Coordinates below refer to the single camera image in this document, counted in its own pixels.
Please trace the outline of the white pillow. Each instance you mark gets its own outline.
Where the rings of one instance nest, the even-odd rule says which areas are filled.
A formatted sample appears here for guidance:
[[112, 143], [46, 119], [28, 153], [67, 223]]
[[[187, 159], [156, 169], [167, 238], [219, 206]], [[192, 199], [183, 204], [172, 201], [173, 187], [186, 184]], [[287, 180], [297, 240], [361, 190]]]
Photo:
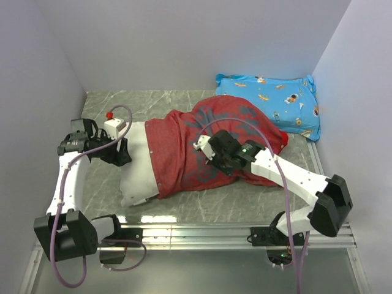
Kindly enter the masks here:
[[137, 206], [159, 194], [144, 122], [132, 123], [125, 135], [131, 162], [121, 167], [121, 206]]

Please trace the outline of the red pillowcase with grey print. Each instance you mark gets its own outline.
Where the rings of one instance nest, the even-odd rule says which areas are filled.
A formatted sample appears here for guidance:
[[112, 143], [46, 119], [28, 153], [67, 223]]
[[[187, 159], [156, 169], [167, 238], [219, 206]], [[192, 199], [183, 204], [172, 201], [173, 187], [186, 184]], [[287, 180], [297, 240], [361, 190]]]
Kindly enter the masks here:
[[252, 140], [279, 154], [288, 135], [249, 101], [213, 96], [198, 102], [190, 112], [171, 110], [162, 119], [145, 123], [157, 198], [182, 191], [214, 189], [237, 179], [259, 186], [273, 182], [249, 171], [237, 170], [229, 152]]

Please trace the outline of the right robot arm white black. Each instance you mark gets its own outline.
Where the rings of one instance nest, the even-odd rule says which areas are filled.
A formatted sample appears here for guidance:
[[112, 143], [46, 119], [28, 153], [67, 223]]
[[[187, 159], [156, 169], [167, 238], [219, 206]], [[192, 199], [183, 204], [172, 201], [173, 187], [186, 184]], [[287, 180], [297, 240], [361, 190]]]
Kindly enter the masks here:
[[225, 175], [248, 172], [268, 179], [305, 201], [304, 208], [285, 213], [270, 229], [272, 242], [285, 244], [292, 234], [315, 230], [327, 237], [337, 236], [353, 208], [346, 180], [307, 171], [277, 155], [253, 140], [240, 144], [227, 131], [199, 138], [196, 147], [208, 163]]

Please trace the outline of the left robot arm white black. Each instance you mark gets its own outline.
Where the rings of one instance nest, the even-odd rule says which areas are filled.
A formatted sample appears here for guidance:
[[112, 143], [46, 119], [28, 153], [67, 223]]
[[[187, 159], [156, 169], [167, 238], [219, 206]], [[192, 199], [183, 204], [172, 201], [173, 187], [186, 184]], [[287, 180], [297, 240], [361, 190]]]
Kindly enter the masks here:
[[95, 254], [99, 243], [117, 246], [123, 240], [114, 214], [89, 220], [81, 211], [87, 171], [93, 158], [116, 167], [131, 162], [123, 119], [112, 118], [98, 128], [92, 119], [73, 119], [71, 132], [60, 142], [59, 175], [44, 217], [34, 221], [34, 232], [47, 258], [56, 262]]

